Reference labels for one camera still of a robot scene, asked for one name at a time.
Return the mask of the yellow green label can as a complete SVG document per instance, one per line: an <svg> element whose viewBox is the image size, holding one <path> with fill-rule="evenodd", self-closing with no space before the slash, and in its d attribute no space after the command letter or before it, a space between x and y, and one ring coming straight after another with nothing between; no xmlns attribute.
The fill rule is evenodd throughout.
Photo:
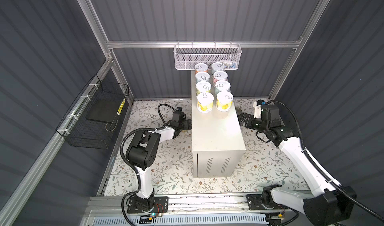
<svg viewBox="0 0 384 226"><path fill-rule="evenodd" d="M200 81L196 83L196 96L200 93L211 92L212 85L208 81Z"/></svg>

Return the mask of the light blue label can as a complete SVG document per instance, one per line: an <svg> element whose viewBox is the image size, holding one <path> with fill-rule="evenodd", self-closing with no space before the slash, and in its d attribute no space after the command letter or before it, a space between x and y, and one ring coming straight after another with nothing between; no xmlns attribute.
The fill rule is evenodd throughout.
<svg viewBox="0 0 384 226"><path fill-rule="evenodd" d="M208 82L210 80L210 75L207 72L198 72L196 73L195 78L196 78L196 83L202 82L202 81Z"/></svg>

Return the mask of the white label can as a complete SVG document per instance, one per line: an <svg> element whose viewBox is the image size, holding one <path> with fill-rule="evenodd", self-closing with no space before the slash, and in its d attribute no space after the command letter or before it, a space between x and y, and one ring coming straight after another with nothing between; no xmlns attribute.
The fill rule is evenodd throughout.
<svg viewBox="0 0 384 226"><path fill-rule="evenodd" d="M218 80L215 83L215 95L222 91L231 92L231 84L226 80Z"/></svg>

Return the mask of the orange label can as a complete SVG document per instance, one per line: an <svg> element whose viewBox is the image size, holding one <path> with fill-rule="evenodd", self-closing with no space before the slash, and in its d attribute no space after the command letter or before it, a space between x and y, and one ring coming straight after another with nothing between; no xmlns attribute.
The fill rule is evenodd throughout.
<svg viewBox="0 0 384 226"><path fill-rule="evenodd" d="M194 69L195 69L195 74L197 74L199 72L208 72L209 67L205 63L197 63L194 66Z"/></svg>

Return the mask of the pink label can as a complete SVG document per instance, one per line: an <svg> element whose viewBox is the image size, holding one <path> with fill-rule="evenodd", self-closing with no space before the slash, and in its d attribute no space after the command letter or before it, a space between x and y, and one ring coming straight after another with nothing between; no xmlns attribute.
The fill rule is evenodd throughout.
<svg viewBox="0 0 384 226"><path fill-rule="evenodd" d="M216 84L217 81L220 81L220 80L224 80L224 81L228 80L228 74L225 71L216 71L216 72L214 72L214 74L213 74L213 84Z"/></svg>

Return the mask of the teal label can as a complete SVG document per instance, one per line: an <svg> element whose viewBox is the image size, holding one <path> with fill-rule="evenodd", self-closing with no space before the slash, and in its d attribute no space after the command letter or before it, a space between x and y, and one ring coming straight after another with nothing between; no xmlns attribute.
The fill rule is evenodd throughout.
<svg viewBox="0 0 384 226"><path fill-rule="evenodd" d="M211 73L214 74L217 71L225 71L226 66L222 62L214 62L211 65Z"/></svg>

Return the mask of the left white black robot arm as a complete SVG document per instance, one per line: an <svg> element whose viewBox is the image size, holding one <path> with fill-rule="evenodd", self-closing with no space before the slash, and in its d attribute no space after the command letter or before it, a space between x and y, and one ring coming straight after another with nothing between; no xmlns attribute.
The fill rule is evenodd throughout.
<svg viewBox="0 0 384 226"><path fill-rule="evenodd" d="M152 185L151 169L160 143L175 139L181 131L192 128L181 107L168 104L158 105L158 114L163 126L160 128L139 128L128 133L120 145L120 156L137 177L137 189L126 193L121 201L122 214L130 226L134 226L128 214L144 213L139 224L151 224L154 219L168 211L169 197L156 197Z"/></svg>

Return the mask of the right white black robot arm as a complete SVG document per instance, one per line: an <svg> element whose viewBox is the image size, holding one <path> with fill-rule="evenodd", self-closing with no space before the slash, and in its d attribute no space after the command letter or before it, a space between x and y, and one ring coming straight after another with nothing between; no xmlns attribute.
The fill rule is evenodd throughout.
<svg viewBox="0 0 384 226"><path fill-rule="evenodd" d="M264 134L269 143L281 150L294 164L307 183L310 192L303 193L274 184L263 188L261 194L246 196L250 210L261 205L266 210L280 206L295 212L295 219L303 214L314 226L339 225L350 218L354 206L358 206L379 221L384 218L357 201L351 187L344 187L332 177L304 146L300 126L293 130L282 123L279 111L281 102L258 100L254 102L254 114L240 113L241 126Z"/></svg>

